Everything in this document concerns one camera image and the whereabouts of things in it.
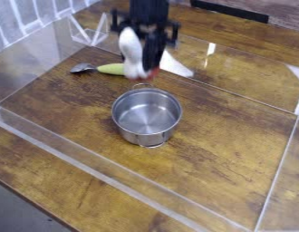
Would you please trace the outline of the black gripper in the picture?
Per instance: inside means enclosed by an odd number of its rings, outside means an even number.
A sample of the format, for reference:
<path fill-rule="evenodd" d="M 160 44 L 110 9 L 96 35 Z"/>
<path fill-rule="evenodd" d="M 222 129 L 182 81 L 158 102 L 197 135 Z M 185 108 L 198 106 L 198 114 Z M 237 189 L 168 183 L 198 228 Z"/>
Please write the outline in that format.
<path fill-rule="evenodd" d="M 142 67 L 152 71 L 160 66 L 165 45 L 176 46 L 180 23 L 168 18 L 169 0 L 129 0 L 129 11 L 110 9 L 110 30 L 117 34 L 125 27 L 136 30 L 136 35 L 144 39 Z M 153 27 L 148 33 L 144 28 Z"/>

